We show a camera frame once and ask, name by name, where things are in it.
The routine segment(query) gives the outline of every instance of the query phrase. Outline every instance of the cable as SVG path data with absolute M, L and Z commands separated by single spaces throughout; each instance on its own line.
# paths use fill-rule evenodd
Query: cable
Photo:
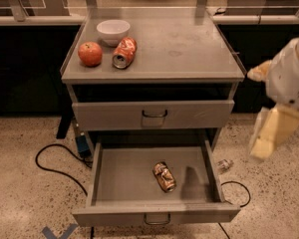
M 247 193 L 248 193 L 248 200 L 247 200 L 246 203 L 244 203 L 244 204 L 242 204 L 242 205 L 239 205 L 240 208 L 243 208 L 243 207 L 247 206 L 247 205 L 250 203 L 250 201 L 251 201 L 250 191 L 249 191 L 249 189 L 248 189 L 244 184 L 242 184 L 242 183 L 240 183 L 240 182 L 238 182 L 238 181 L 230 180 L 230 181 L 223 182 L 223 183 L 221 183 L 220 185 L 222 186 L 222 185 L 225 185 L 225 184 L 238 184 L 238 185 L 242 186 L 242 187 L 247 191 Z M 218 223 L 218 225 L 220 226 L 221 230 L 222 230 L 222 231 L 224 232 L 224 234 L 226 235 L 227 239 L 230 239 L 229 235 L 227 234 L 227 232 L 226 232 L 226 230 L 223 228 L 223 226 L 222 226 L 220 223 Z
M 49 147 L 52 147 L 52 146 L 57 146 L 57 147 L 62 147 L 64 149 L 66 149 L 69 154 L 71 156 L 73 156 L 75 159 L 77 159 L 79 162 L 82 162 L 86 167 L 88 168 L 91 168 L 89 166 L 90 163 L 92 163 L 91 161 L 86 161 L 84 158 L 83 159 L 80 159 L 78 158 L 69 148 L 67 148 L 66 146 L 62 145 L 62 144 L 59 144 L 59 143 L 52 143 L 52 144 L 49 144 L 49 145 L 46 145 L 45 147 L 41 148 L 39 150 L 39 152 L 37 153 L 36 155 L 36 164 L 39 168 L 45 170 L 45 171 L 51 171 L 51 172 L 56 172 L 56 173 L 59 173 L 59 174 L 62 174 L 64 176 L 67 176 L 69 177 L 70 179 L 72 179 L 74 182 L 76 182 L 80 187 L 81 189 L 83 190 L 84 194 L 87 196 L 88 195 L 88 192 L 87 190 L 84 188 L 84 186 L 79 182 L 79 180 L 77 180 L 76 178 L 74 178 L 73 176 L 71 176 L 70 174 L 66 173 L 66 172 L 63 172 L 63 171 L 59 171 L 59 170 L 55 170 L 55 169 L 50 169 L 50 168 L 46 168 L 44 166 L 42 166 L 40 163 L 39 163 L 39 156 L 40 154 L 46 150 L 47 148 Z M 94 227 L 91 227 L 91 233 L 90 233 L 90 238 L 93 239 L 94 238 Z

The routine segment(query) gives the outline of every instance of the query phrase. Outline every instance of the can lid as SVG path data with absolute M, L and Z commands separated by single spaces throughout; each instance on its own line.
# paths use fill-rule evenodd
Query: can lid
M 113 65 L 116 68 L 124 69 L 127 66 L 127 59 L 120 54 L 114 55 L 113 56 Z

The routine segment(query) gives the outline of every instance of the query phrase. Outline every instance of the drawer handle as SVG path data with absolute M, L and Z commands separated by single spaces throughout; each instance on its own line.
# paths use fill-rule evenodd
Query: drawer handle
M 142 115 L 143 115 L 143 117 L 146 117 L 146 118 L 165 118 L 168 115 L 168 111 L 165 110 L 162 115 L 150 115 L 150 114 L 147 114 L 144 110 L 142 110 Z
M 167 215 L 167 220 L 162 221 L 162 222 L 148 222 L 148 216 L 145 213 L 144 214 L 144 223 L 146 225 L 150 225 L 150 226 L 156 226 L 156 225 L 167 225 L 168 223 L 170 223 L 170 213 L 168 213 Z

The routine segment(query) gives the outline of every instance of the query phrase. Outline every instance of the can in drawer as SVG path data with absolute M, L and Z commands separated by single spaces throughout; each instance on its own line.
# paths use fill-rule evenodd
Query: can in drawer
M 131 37 L 124 37 L 113 52 L 113 65 L 116 68 L 124 69 L 130 65 L 136 56 L 138 45 Z
M 157 163 L 152 169 L 160 188 L 165 192 L 172 192 L 176 188 L 176 180 L 172 176 L 165 162 Z

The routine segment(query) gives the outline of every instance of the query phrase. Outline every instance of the blue tape mark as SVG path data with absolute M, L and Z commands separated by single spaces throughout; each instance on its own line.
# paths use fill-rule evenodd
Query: blue tape mark
M 58 239 L 51 231 L 50 228 L 48 227 L 45 227 L 44 229 L 42 229 L 42 233 L 44 234 L 44 236 L 47 238 L 47 239 Z
M 68 229 L 63 233 L 63 235 L 60 237 L 60 239 L 68 239 L 70 237 L 70 235 L 73 233 L 74 230 L 76 230 L 76 228 L 78 227 L 77 224 L 70 224 L 70 226 L 68 227 Z M 47 239 L 58 239 L 58 237 L 56 237 L 53 232 L 51 231 L 50 228 L 45 227 L 42 230 L 42 233 L 44 234 L 44 236 Z

